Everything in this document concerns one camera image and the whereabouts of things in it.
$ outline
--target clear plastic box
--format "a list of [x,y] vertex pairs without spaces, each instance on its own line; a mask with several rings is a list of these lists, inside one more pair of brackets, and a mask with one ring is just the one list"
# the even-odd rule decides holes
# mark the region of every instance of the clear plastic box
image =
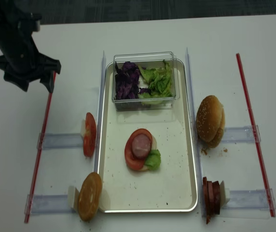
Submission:
[[[163,98],[150,98],[150,99],[116,99],[116,82],[115,76],[117,74],[115,63],[118,68],[121,69],[123,64],[127,61],[133,62],[136,65],[140,65],[146,69],[164,68],[164,63],[167,62],[171,69],[171,92],[172,97]],[[159,53],[145,53],[145,54],[133,54],[133,55],[116,55],[114,57],[113,65],[113,89],[112,89],[112,101],[115,104],[117,111],[127,110],[147,110],[147,109],[165,109],[171,108],[175,99],[179,98],[179,85],[178,85],[178,71],[176,65],[176,57],[172,52],[159,52]],[[139,77],[139,88],[146,88],[148,85],[144,82],[142,76]]]

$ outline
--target white tabletop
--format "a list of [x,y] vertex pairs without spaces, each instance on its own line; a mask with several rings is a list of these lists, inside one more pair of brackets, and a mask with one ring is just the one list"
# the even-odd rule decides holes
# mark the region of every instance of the white tabletop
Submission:
[[[61,92],[58,82],[67,87],[62,89],[65,94],[74,91],[82,78],[89,88],[99,86],[103,50],[108,64],[115,54],[160,51],[172,51],[184,60],[188,47],[193,76],[199,76],[201,70],[212,76],[240,53],[276,200],[276,15],[51,25],[41,26],[33,37],[41,53],[61,61],[53,97]],[[29,224],[24,224],[47,95],[38,81],[24,93],[4,82],[0,71],[0,231],[276,230],[276,218],[219,217],[206,226],[199,206],[189,214],[98,213],[91,223],[81,222],[74,214],[31,216]]]

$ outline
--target baking sheet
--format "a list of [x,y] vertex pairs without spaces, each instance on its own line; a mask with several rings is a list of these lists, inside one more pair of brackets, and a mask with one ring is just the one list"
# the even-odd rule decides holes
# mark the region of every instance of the baking sheet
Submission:
[[[171,109],[117,112],[112,102],[113,65],[106,69],[98,171],[103,180],[99,208],[116,212],[187,212],[198,202],[184,65],[177,62],[180,98]],[[125,163],[125,144],[146,128],[157,140],[157,171],[135,172]]]

